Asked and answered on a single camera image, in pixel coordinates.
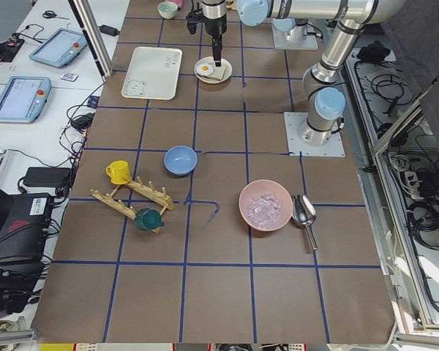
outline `white label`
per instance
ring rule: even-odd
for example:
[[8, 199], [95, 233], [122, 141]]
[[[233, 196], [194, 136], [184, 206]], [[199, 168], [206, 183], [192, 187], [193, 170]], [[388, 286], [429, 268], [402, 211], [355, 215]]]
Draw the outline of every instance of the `white label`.
[[39, 197], [37, 199], [32, 200], [31, 212], [29, 215], [37, 216], [44, 213], [45, 203], [47, 199], [45, 197]]

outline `gray floor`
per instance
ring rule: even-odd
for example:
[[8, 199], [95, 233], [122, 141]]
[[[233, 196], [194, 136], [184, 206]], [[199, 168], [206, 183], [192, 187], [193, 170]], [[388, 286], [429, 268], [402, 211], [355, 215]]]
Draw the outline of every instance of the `gray floor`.
[[10, 38], [30, 10], [29, 0], [0, 0], [0, 42]]

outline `egg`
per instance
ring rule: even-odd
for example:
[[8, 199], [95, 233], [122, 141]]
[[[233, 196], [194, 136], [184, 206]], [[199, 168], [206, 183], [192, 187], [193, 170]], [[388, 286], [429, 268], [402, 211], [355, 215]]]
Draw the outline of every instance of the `egg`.
[[214, 72], [214, 66], [212, 64], [199, 64], [196, 66], [195, 71], [198, 75], [209, 76]]

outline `pink bowl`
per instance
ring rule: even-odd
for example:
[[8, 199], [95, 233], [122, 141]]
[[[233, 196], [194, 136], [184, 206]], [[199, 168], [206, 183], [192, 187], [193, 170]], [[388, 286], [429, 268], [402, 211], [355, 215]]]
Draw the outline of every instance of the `pink bowl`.
[[[279, 219], [277, 223], [271, 228], [263, 229], [253, 225], [246, 217], [245, 212], [251, 199], [258, 199], [260, 196], [268, 193], [273, 193], [275, 198], [281, 200], [283, 204], [278, 210]], [[249, 183], [245, 188], [242, 189], [242, 192], [239, 195], [239, 210], [241, 211], [242, 218], [250, 227], [261, 232], [271, 232], [272, 230], [280, 229], [290, 221], [290, 218], [293, 214], [293, 201], [291, 200], [289, 192], [283, 186], [275, 181], [261, 179], [259, 181]]]

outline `bowl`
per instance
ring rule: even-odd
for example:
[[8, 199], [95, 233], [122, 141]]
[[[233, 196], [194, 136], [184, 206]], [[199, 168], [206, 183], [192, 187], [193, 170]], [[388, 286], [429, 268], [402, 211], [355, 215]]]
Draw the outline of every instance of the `bowl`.
[[[257, 202], [259, 199], [274, 203], [274, 206], [265, 205], [259, 212], [270, 210], [270, 213], [278, 213], [277, 217], [273, 221], [268, 222], [266, 226], [260, 226], [257, 222], [253, 221], [253, 218], [251, 219], [248, 216], [248, 212], [251, 211], [250, 201]], [[284, 227], [290, 221], [293, 214], [293, 201], [289, 192], [282, 185], [275, 181], [261, 179], [253, 181], [242, 189], [239, 195], [239, 210], [242, 218], [250, 227], [261, 232], [271, 232], [272, 230]]]
[[160, 13], [162, 18], [166, 20], [170, 20], [177, 15], [178, 6], [175, 2], [172, 1], [164, 1], [158, 5], [158, 12]]
[[185, 176], [197, 164], [197, 154], [188, 146], [174, 146], [164, 155], [164, 166], [176, 176]]

